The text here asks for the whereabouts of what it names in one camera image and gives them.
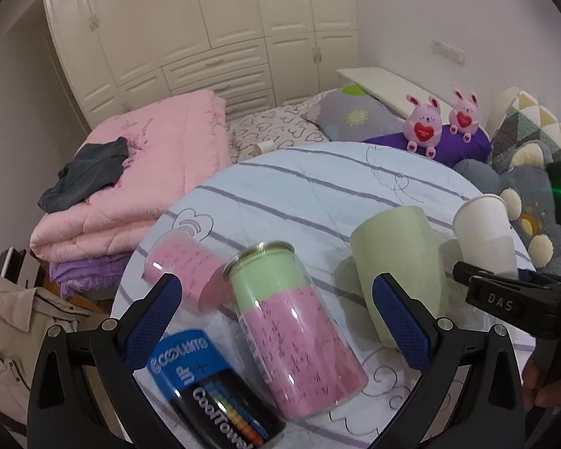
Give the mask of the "white paper cup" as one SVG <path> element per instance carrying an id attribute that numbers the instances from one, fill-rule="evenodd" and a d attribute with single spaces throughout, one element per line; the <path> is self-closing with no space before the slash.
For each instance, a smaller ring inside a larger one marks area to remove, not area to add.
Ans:
<path id="1" fill-rule="evenodd" d="M 518 279 L 505 201 L 488 193 L 465 202 L 453 218 L 463 260 L 497 276 Z"/>

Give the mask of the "pale green plastic cup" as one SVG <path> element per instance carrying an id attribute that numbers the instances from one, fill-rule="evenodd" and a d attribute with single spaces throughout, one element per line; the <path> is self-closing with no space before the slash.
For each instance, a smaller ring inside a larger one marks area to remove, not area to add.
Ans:
<path id="1" fill-rule="evenodd" d="M 393 208 L 370 217 L 349 237 L 363 295 L 382 345 L 396 343 L 376 310 L 375 278 L 391 274 L 404 291 L 436 317 L 448 309 L 448 286 L 440 238 L 420 207 Z"/>

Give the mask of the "beige jacket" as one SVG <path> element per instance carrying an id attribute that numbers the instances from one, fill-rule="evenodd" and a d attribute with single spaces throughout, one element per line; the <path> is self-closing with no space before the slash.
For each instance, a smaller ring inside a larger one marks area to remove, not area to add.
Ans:
<path id="1" fill-rule="evenodd" d="M 0 276 L 0 413 L 27 424 L 32 378 L 51 326 L 76 333 L 95 329 L 104 319 L 44 288 L 25 289 Z"/>

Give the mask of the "folded purple blanket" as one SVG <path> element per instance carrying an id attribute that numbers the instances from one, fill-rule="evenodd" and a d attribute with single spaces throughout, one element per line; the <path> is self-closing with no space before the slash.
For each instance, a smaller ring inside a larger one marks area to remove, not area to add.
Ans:
<path id="1" fill-rule="evenodd" d="M 91 257 L 49 264 L 49 277 L 59 289 L 61 298 L 82 296 L 89 300 L 112 299 L 120 285 L 131 253 Z"/>

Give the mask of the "grey plush toy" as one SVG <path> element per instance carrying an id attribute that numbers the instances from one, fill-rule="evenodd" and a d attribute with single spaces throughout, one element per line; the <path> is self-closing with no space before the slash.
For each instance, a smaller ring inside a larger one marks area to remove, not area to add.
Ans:
<path id="1" fill-rule="evenodd" d="M 546 166 L 553 163 L 546 145 L 530 141 L 490 164 L 465 159 L 455 171 L 482 193 L 505 203 L 513 229 L 526 246 L 536 271 L 561 275 L 561 226 L 555 217 L 554 195 Z"/>

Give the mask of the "blue black CoolTowel can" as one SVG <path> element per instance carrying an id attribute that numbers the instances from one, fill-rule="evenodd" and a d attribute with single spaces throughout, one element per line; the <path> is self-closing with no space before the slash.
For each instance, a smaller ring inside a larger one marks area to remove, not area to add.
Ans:
<path id="1" fill-rule="evenodd" d="M 263 448 L 285 430 L 285 421 L 200 329 L 160 340 L 147 368 L 164 399 L 205 447 Z"/>

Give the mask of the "pink green towel canister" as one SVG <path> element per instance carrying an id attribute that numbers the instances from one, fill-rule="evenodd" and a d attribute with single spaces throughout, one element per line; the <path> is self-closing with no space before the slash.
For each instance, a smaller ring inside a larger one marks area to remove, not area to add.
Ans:
<path id="1" fill-rule="evenodd" d="M 367 385 L 367 373 L 289 243 L 242 250 L 225 266 L 224 279 L 256 366 L 285 419 L 333 409 Z"/>

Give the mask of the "small pink clear canister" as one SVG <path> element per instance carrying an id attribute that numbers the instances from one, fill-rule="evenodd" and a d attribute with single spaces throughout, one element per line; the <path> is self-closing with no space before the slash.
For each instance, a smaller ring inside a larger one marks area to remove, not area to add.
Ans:
<path id="1" fill-rule="evenodd" d="M 178 230 L 163 234 L 145 260 L 142 277 L 150 285 L 165 274 L 181 283 L 181 306 L 194 313 L 206 313 L 231 300 L 232 292 L 223 278 L 224 262 L 192 236 Z"/>

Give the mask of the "purple cushion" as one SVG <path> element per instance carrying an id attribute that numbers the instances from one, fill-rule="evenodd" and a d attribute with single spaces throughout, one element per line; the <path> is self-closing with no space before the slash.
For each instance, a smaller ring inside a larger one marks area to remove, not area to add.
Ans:
<path id="1" fill-rule="evenodd" d="M 388 146 L 399 150 L 405 150 L 407 140 L 402 133 L 395 133 L 374 137 L 365 140 L 365 143 Z M 486 162 L 490 155 L 490 140 L 481 129 L 471 137 L 469 143 L 463 141 L 461 134 L 451 134 L 448 125 L 443 126 L 441 141 L 436 147 L 435 160 L 453 168 L 458 162 L 465 159 L 474 159 Z"/>

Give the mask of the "triangle pattern pillow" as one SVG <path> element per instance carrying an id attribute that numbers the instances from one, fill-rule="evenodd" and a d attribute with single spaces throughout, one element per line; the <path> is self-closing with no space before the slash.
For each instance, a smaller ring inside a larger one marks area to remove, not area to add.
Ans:
<path id="1" fill-rule="evenodd" d="M 561 121 L 525 90 L 510 87 L 491 107 L 487 119 L 490 136 L 488 163 L 498 173 L 510 169 L 515 153 L 526 145 L 530 150 L 514 160 L 514 166 L 540 166 L 561 161 Z"/>

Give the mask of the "right pink bunny plush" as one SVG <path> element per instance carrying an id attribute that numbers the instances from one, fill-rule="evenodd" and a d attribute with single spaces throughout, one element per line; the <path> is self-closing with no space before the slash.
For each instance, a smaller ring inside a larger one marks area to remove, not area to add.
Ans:
<path id="1" fill-rule="evenodd" d="M 457 88 L 454 94 L 458 100 L 449 114 L 450 133 L 461 135 L 463 141 L 469 144 L 479 128 L 478 99 L 474 92 L 465 95 Z"/>

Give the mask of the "pink bunny plush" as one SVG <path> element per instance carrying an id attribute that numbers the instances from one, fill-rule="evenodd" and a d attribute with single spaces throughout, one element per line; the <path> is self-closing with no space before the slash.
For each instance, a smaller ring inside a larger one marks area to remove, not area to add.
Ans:
<path id="1" fill-rule="evenodd" d="M 463 141 L 469 144 L 479 128 L 478 99 L 474 92 L 465 95 L 457 88 L 454 94 L 458 100 L 449 114 L 450 133 L 461 135 Z"/>
<path id="2" fill-rule="evenodd" d="M 439 100 L 430 95 L 429 102 L 422 103 L 410 94 L 407 94 L 406 99 L 414 105 L 413 112 L 402 125 L 406 150 L 413 153 L 423 150 L 424 156 L 435 159 L 443 133 Z"/>

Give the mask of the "left pink bunny plush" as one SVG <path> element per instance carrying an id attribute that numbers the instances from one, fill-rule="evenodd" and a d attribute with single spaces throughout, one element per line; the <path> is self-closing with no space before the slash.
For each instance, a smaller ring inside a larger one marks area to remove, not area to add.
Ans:
<path id="1" fill-rule="evenodd" d="M 423 150 L 424 156 L 435 159 L 443 133 L 439 100 L 430 95 L 429 102 L 422 103 L 410 94 L 407 94 L 406 99 L 414 105 L 413 112 L 402 125 L 406 150 L 413 153 Z"/>

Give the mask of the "dark grey garment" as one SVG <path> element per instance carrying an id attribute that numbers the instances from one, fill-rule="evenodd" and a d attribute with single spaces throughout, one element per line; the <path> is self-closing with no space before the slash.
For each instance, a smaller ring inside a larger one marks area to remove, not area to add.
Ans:
<path id="1" fill-rule="evenodd" d="M 57 173 L 56 184 L 41 195 L 38 207 L 47 214 L 65 211 L 104 187 L 113 187 L 122 176 L 128 157 L 128 140 L 124 137 L 85 144 Z"/>

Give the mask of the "striped white table cloth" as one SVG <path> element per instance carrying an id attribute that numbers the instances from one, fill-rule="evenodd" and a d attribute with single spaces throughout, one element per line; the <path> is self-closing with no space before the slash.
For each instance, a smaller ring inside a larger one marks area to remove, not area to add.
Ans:
<path id="1" fill-rule="evenodd" d="M 221 259 L 253 244 L 289 242 L 313 279 L 369 381 L 329 412 L 288 424 L 279 448 L 365 448 L 416 384 L 416 371 L 377 336 L 349 245 L 353 230 L 383 211 L 417 206 L 455 263 L 452 220 L 478 194 L 436 161 L 363 143 L 325 143 L 279 150 L 233 165 L 171 206 L 131 256 L 115 297 L 120 316 L 145 296 L 145 257 L 161 235 L 187 228 Z"/>

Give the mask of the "folded pink quilt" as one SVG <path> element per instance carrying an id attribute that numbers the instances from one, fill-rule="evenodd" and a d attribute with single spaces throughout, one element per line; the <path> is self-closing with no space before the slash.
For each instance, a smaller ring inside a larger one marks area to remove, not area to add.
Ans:
<path id="1" fill-rule="evenodd" d="M 134 250 L 175 202 L 230 166 L 227 103 L 202 89 L 110 117 L 90 144 L 128 141 L 117 183 L 61 212 L 46 214 L 30 248 L 40 260 L 62 263 Z"/>

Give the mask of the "white bedside board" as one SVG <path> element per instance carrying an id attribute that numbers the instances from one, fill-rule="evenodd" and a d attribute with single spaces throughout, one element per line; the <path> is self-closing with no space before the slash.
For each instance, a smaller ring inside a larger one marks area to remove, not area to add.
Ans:
<path id="1" fill-rule="evenodd" d="M 399 117 L 408 117 L 413 105 L 406 99 L 407 94 L 417 97 L 421 103 L 429 103 L 429 97 L 436 97 L 441 108 L 444 124 L 447 123 L 452 106 L 440 100 L 436 93 L 427 91 L 420 86 L 380 67 L 344 68 L 336 71 L 339 83 L 353 83 L 360 86 L 368 94 L 384 103 L 389 110 Z"/>

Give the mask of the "grey flower pillow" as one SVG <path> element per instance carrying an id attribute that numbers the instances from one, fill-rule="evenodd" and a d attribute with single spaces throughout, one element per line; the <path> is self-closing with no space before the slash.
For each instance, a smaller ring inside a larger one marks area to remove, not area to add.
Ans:
<path id="1" fill-rule="evenodd" d="M 356 84 L 329 91 L 302 117 L 330 141 L 363 142 L 402 131 L 402 120 Z"/>

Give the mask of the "heart pattern bed sheet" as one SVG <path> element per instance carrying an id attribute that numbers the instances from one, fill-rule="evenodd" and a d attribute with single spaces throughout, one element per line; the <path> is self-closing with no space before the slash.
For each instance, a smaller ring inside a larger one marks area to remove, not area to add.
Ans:
<path id="1" fill-rule="evenodd" d="M 275 107 L 248 114 L 227 124 L 231 162 L 233 164 L 254 157 L 254 146 L 272 142 L 272 150 L 325 143 L 329 139 L 303 115 L 314 106 L 313 100 L 294 106 Z"/>

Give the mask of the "cream white wardrobe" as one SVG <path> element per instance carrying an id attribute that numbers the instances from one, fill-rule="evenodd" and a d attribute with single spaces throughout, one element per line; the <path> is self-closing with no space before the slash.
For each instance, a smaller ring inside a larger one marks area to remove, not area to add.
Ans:
<path id="1" fill-rule="evenodd" d="M 97 126 L 209 89 L 230 119 L 302 103 L 358 61 L 356 0 L 43 0 L 58 58 Z"/>

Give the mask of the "white wall socket strip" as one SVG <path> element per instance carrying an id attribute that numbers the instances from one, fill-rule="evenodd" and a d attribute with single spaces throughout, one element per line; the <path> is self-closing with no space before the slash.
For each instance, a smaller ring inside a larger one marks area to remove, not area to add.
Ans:
<path id="1" fill-rule="evenodd" d="M 454 47 L 451 47 L 441 41 L 432 41 L 430 49 L 436 56 L 443 57 L 459 66 L 464 66 L 466 63 L 466 54 Z"/>

